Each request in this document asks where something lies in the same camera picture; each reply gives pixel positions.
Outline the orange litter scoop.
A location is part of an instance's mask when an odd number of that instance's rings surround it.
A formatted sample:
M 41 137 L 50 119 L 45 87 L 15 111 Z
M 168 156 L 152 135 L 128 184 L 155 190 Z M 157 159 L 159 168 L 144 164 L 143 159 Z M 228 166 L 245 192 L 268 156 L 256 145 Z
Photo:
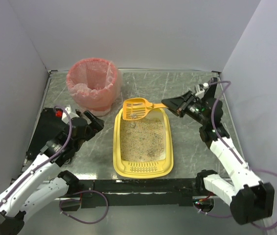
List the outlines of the orange litter scoop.
M 123 102 L 122 118 L 125 121 L 134 121 L 131 119 L 131 114 L 136 113 L 139 119 L 145 118 L 152 110 L 166 108 L 161 103 L 151 103 L 145 98 L 130 98 Z

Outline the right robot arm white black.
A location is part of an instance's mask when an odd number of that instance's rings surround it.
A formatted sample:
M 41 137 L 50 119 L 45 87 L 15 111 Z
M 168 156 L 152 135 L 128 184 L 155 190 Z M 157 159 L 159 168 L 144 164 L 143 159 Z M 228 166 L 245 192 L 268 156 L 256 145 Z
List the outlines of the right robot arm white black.
M 221 122 L 222 101 L 209 95 L 199 98 L 189 91 L 179 97 L 163 99 L 162 104 L 176 116 L 188 115 L 201 124 L 199 133 L 202 141 L 232 181 L 228 183 L 213 170 L 202 170 L 196 177 L 198 190 L 212 192 L 222 199 L 240 225 L 272 216 L 275 190 L 250 170 L 236 150 Z

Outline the yellow litter box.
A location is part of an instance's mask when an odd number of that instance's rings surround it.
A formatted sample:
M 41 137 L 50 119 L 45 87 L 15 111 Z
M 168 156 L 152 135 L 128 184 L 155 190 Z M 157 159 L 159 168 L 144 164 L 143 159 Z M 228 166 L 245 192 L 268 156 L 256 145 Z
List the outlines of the yellow litter box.
M 115 118 L 113 165 L 116 173 L 133 179 L 166 176 L 174 166 L 173 143 L 168 116 L 164 109 L 152 110 L 147 117 L 125 121 L 120 110 Z M 148 150 L 155 150 L 153 158 Z

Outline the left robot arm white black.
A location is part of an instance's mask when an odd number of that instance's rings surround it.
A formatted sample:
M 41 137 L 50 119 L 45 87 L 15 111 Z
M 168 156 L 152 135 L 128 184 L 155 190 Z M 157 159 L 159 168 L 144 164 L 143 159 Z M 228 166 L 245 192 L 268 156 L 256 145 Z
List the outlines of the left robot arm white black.
M 37 211 L 63 195 L 79 190 L 79 179 L 61 167 L 104 128 L 104 121 L 89 111 L 83 114 L 58 109 L 61 126 L 42 145 L 32 164 L 0 194 L 0 235 L 18 234 Z

